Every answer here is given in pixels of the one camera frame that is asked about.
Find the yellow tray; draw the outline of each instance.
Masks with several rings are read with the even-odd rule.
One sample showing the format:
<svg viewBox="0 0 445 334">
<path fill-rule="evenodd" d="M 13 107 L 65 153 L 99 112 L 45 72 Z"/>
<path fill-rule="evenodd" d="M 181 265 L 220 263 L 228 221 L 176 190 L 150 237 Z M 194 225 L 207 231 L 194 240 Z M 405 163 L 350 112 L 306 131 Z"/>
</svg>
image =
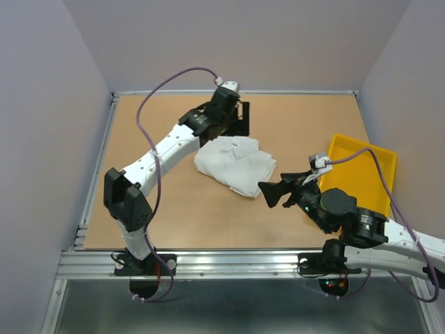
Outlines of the yellow tray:
<svg viewBox="0 0 445 334">
<path fill-rule="evenodd" d="M 335 134 L 327 155 L 333 161 L 339 160 L 365 147 L 372 148 L 375 152 L 388 187 L 392 191 L 397 161 L 395 152 L 342 134 Z M 369 152 L 364 152 L 348 162 L 333 165 L 329 173 L 320 177 L 319 186 L 321 191 L 339 188 L 349 196 L 356 197 L 359 207 L 380 212 L 385 216 L 390 215 L 390 199 L 383 188 L 373 157 Z"/>
</svg>

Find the wooden table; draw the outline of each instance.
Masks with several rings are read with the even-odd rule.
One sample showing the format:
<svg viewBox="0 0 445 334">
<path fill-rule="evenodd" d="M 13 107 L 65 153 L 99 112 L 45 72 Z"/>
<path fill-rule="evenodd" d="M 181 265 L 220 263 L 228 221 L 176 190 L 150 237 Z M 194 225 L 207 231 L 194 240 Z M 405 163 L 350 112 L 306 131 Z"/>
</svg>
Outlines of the wooden table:
<svg viewBox="0 0 445 334">
<path fill-rule="evenodd" d="M 159 142 L 185 112 L 209 95 L 157 95 L 146 104 L 142 123 Z M 351 95 L 243 95 L 250 101 L 250 136 L 272 154 L 280 173 L 309 169 L 308 156 L 327 151 L 336 133 L 368 141 L 355 98 Z M 106 149 L 98 189 L 92 202 L 87 249 L 120 249 L 120 230 L 102 204 L 104 173 L 124 168 L 149 150 L 135 124 L 142 96 L 121 97 Z M 244 198 L 199 173 L 194 154 L 186 157 L 162 182 L 159 212 L 149 225 L 159 248 L 304 248 L 321 247 L 326 239 L 297 207 L 269 209 L 262 195 Z M 149 195 L 153 206 L 156 187 Z"/>
</svg>

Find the gray wall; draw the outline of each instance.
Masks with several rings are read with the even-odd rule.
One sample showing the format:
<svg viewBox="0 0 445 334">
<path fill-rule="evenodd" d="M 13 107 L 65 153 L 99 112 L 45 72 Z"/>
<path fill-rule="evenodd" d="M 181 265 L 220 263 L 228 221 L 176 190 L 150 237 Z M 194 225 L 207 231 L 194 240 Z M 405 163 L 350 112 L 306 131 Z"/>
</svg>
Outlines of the gray wall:
<svg viewBox="0 0 445 334">
<path fill-rule="evenodd" d="M 64 0 L 112 91 L 192 65 L 249 89 L 358 89 L 409 0 Z M 190 74 L 170 88 L 210 88 Z"/>
<path fill-rule="evenodd" d="M 359 93 L 371 141 L 398 154 L 394 193 L 445 239 L 445 1 L 413 0 Z"/>
<path fill-rule="evenodd" d="M 60 0 L 2 1 L 0 45 L 0 331 L 37 333 L 110 95 Z"/>
</svg>

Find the crumpled white shirt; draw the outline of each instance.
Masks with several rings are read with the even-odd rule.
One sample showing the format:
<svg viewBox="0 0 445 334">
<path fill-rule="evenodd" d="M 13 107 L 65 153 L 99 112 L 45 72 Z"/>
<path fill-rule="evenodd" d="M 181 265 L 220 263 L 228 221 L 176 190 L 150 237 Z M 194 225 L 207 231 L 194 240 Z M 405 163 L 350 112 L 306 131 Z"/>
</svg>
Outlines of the crumpled white shirt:
<svg viewBox="0 0 445 334">
<path fill-rule="evenodd" d="M 207 142 L 194 162 L 201 173 L 251 198 L 258 197 L 258 182 L 267 182 L 277 165 L 269 153 L 259 150 L 258 140 L 242 136 L 220 136 Z"/>
</svg>

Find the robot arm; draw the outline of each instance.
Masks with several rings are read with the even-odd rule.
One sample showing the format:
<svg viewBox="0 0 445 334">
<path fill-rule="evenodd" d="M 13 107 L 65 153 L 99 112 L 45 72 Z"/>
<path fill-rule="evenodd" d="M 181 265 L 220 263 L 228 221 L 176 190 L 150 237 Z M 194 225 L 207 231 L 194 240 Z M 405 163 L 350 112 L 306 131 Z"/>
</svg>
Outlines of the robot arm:
<svg viewBox="0 0 445 334">
<path fill-rule="evenodd" d="M 407 229 L 377 212 L 357 206 L 357 199 L 335 188 L 321 193 L 316 179 L 329 172 L 331 165 L 326 153 L 309 157 L 311 170 L 305 173 L 281 174 L 279 183 L 260 182 L 259 188 L 269 207 L 290 193 L 283 207 L 299 206 L 317 226 L 327 234 L 341 228 L 339 239 L 325 242 L 316 258 L 308 259 L 305 267 L 311 273 L 341 272 L 351 269 L 381 269 L 407 273 L 431 280 L 426 260 L 417 246 L 421 241 L 428 253 L 439 286 L 445 288 L 445 240 L 415 232 L 412 240 Z"/>
<path fill-rule="evenodd" d="M 239 85 L 228 81 L 219 86 L 210 102 L 190 110 L 172 131 L 156 145 L 161 177 L 183 158 L 217 136 L 249 135 L 249 102 L 242 102 L 238 115 Z M 150 250 L 144 236 L 153 211 L 146 197 L 156 184 L 154 152 L 118 171 L 105 174 L 104 204 L 121 229 L 127 249 L 138 260 Z"/>
</svg>

